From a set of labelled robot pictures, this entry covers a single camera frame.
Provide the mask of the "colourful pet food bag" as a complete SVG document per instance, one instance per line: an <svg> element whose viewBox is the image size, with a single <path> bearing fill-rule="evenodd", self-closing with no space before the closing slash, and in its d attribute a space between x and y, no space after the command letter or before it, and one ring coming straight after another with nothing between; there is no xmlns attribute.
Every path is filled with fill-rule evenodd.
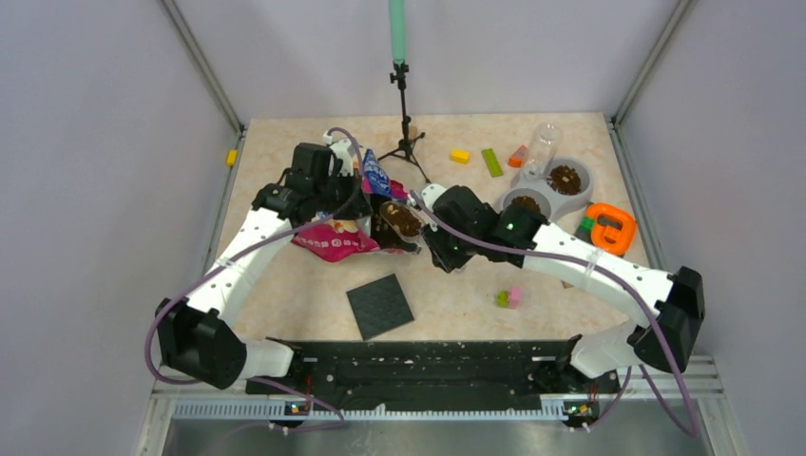
<svg viewBox="0 0 806 456"><path fill-rule="evenodd" d="M358 219L331 219L296 235L292 243L330 263L359 254L418 254L420 246L401 238L397 233L401 227L383 217L388 202L404 202L405 187L389 176L373 150L364 148L362 154L362 194L370 214Z"/></svg>

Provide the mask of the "clear plastic scoop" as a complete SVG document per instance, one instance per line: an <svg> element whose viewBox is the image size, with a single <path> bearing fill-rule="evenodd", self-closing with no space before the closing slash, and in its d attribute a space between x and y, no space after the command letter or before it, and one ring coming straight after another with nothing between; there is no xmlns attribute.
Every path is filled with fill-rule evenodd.
<svg viewBox="0 0 806 456"><path fill-rule="evenodd" d="M380 204L380 216L403 241L420 241L425 222L408 205L395 200L385 201Z"/></svg>

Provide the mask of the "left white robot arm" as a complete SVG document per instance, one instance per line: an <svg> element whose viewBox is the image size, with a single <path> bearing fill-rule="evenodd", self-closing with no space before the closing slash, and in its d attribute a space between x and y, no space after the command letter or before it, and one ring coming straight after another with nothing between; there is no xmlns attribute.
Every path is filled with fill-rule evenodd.
<svg viewBox="0 0 806 456"><path fill-rule="evenodd" d="M350 133L341 140L334 133L334 128L328 130L322 143L299 143L280 178L257 192L243 224L211 269L158 306L146 341L157 341L163 365L183 377L160 373L148 359L157 380L225 390L241 379L268 376L282 392L301 387L305 369L289 345L243 340L233 328L265 269L293 237L365 208L362 148Z"/></svg>

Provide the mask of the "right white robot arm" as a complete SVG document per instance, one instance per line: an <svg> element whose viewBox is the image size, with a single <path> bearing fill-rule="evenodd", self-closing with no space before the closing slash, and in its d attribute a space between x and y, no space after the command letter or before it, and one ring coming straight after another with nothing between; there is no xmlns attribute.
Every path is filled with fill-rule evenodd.
<svg viewBox="0 0 806 456"><path fill-rule="evenodd" d="M496 211L467 186L430 185L409 201L427 218L433 264L451 273L475 256L556 277L626 315L608 330L572 337L557 366L560 384L582 391L595 377L637 365L681 374L705 317L702 276L635 264L564 231L532 206Z"/></svg>

